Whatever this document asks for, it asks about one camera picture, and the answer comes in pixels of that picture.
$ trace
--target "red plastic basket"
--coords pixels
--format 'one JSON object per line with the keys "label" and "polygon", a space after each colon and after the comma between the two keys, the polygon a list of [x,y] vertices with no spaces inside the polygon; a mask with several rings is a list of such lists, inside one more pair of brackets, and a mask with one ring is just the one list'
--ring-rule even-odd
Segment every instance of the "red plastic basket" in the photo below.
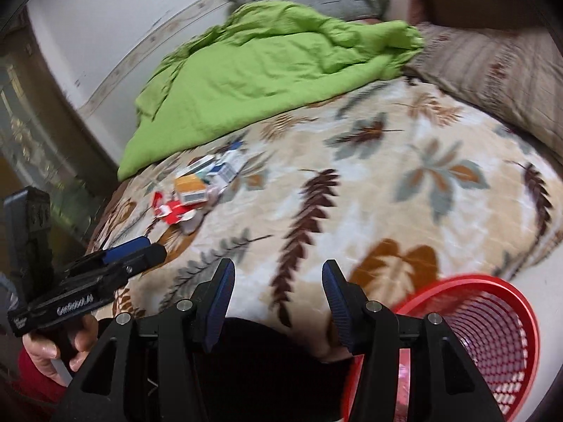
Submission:
{"label": "red plastic basket", "polygon": [[[538,323],[519,290],[491,276],[458,276],[430,285],[393,311],[413,317],[441,314],[485,378],[505,419],[510,422],[516,416],[536,377],[539,360]],[[408,352],[401,350],[401,369],[410,369]],[[344,390],[345,421],[354,402],[361,364],[362,358],[356,357]],[[401,384],[408,393],[408,378],[405,385],[400,376]],[[404,411],[395,413],[395,422],[404,418]]]}

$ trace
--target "person's hand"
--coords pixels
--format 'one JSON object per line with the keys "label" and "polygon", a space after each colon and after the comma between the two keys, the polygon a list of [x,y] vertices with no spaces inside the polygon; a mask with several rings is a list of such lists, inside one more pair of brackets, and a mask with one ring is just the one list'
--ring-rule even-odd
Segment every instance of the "person's hand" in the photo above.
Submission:
{"label": "person's hand", "polygon": [[[84,328],[75,334],[74,341],[72,341],[72,345],[78,351],[69,363],[70,369],[74,372],[78,371],[98,338],[98,321],[92,314],[86,314],[82,318],[82,325]],[[24,335],[23,342],[25,350],[39,372],[57,384],[64,385],[51,363],[51,359],[61,356],[61,351],[53,341],[37,332],[31,332]]]}

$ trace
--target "finger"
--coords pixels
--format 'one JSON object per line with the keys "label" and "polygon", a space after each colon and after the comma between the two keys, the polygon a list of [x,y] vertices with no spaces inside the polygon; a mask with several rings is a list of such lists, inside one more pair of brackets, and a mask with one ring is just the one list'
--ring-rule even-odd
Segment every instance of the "finger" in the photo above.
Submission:
{"label": "finger", "polygon": [[36,332],[24,335],[23,344],[30,357],[34,356],[43,359],[60,357],[60,351],[55,343]]}
{"label": "finger", "polygon": [[92,314],[85,315],[82,324],[84,328],[74,337],[74,348],[78,352],[89,351],[98,339],[98,321]]}
{"label": "finger", "polygon": [[88,357],[88,354],[89,352],[79,352],[78,354],[76,354],[72,359],[70,359],[70,369],[74,372],[77,372],[84,363],[84,360],[86,360],[86,357]]}

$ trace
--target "black device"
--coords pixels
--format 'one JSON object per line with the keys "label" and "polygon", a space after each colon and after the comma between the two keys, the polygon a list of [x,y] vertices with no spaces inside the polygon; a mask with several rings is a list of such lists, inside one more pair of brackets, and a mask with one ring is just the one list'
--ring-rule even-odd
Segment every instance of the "black device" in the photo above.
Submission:
{"label": "black device", "polygon": [[336,261],[323,266],[323,288],[339,339],[364,355],[349,422],[391,422],[399,350],[410,349],[407,422],[503,422],[475,363],[437,313],[423,319],[394,314],[347,282]]}
{"label": "black device", "polygon": [[194,354],[210,352],[218,341],[234,283],[233,262],[222,259],[190,299],[139,320],[117,315],[52,422],[207,421]]}
{"label": "black device", "polygon": [[140,237],[110,250],[101,250],[55,272],[49,247],[50,199],[34,187],[4,201],[11,279],[18,305],[8,311],[13,333],[20,337],[39,330],[61,351],[53,365],[65,381],[73,373],[76,355],[69,335],[78,331],[84,314],[111,303],[115,290],[132,276],[164,262],[166,249]]}

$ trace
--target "black clamp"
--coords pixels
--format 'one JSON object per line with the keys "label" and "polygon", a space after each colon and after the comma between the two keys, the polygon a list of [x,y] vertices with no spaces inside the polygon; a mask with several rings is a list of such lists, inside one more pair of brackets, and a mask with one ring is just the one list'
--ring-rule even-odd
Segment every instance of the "black clamp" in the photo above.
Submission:
{"label": "black clamp", "polygon": [[475,363],[440,314],[394,314],[347,282],[336,261],[323,266],[323,287],[339,339],[364,355],[350,422],[392,422],[399,350],[410,349],[408,422],[503,422]]}
{"label": "black clamp", "polygon": [[52,421],[206,421],[194,354],[210,352],[218,341],[234,284],[233,262],[222,259],[190,299],[139,320],[117,315]]}

